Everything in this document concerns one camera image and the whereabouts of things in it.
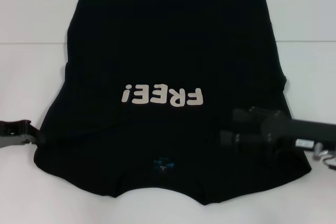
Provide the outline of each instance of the white surface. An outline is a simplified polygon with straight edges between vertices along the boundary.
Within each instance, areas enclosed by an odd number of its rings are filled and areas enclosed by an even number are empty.
[[[267,0],[279,41],[336,41],[334,0]],[[77,0],[0,0],[0,44],[63,43]],[[297,119],[336,123],[336,42],[278,43]],[[40,127],[64,79],[66,45],[0,45],[0,120]],[[35,147],[0,149],[1,224],[332,224],[336,172],[312,163],[307,176],[221,204],[162,189],[113,199],[85,192],[33,163]]]
[[[0,0],[0,43],[62,43],[77,0]],[[335,0],[267,0],[277,40],[336,40]]]
[[[0,118],[39,127],[64,79],[65,45],[0,45]],[[279,43],[294,117],[336,123],[336,43]],[[336,172],[321,163],[290,184],[202,206],[156,188],[113,199],[85,192],[38,169],[35,147],[0,149],[0,223],[5,224],[332,224]]]

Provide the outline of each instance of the black fabric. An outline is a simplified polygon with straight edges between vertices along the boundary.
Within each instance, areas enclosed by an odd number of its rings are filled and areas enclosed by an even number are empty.
[[[217,136],[237,131],[234,108],[288,113],[285,83],[266,0],[79,0],[35,163],[112,197],[159,187],[206,205],[271,189],[310,171],[303,152],[266,162],[228,152]],[[136,85],[158,98],[156,84],[167,85],[166,103],[132,102]],[[170,89],[185,90],[184,106]],[[190,105],[196,89],[203,103]]]

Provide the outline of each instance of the white lettering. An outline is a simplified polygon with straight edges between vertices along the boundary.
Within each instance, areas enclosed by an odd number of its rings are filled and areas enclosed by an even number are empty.
[[[196,100],[187,100],[188,105],[202,105],[203,104],[202,91],[199,88],[195,90],[195,93],[189,93],[188,97],[196,98]]]
[[[168,86],[165,84],[156,84],[154,85],[156,89],[160,90],[153,90],[153,94],[159,95],[160,98],[152,97],[151,102],[153,103],[161,103],[164,104],[167,102],[167,93],[168,93]]]
[[[132,103],[134,104],[146,104],[149,103],[149,86],[148,85],[136,85],[136,89],[141,89],[141,91],[135,91],[134,95],[141,96],[140,99],[134,98]]]
[[[170,99],[170,104],[173,105],[174,107],[183,107],[185,104],[185,91],[184,89],[180,89],[180,92],[177,93],[173,89],[169,89],[169,93],[172,94],[173,96]]]
[[[126,90],[123,92],[122,94],[122,98],[121,101],[122,102],[127,102],[128,101],[128,97],[130,96],[130,88],[132,87],[132,85],[126,85]]]

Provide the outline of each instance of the white background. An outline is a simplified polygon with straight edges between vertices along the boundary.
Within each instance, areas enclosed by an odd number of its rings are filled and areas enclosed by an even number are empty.
[[[40,127],[64,80],[66,30],[76,3],[0,0],[0,120],[30,119]],[[293,117],[336,123],[335,0],[267,3]],[[336,172],[320,163],[311,162],[313,171],[290,184],[204,207],[155,188],[117,199],[90,194],[39,170],[34,150],[0,149],[0,223],[336,222]]]

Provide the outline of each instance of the black t-shirt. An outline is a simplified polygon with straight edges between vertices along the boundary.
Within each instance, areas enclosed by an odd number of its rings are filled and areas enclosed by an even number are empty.
[[[271,189],[309,172],[304,154],[250,160],[218,133],[237,130],[234,108],[288,113],[285,82],[266,0],[79,0],[35,162],[113,197],[160,187],[209,204]]]

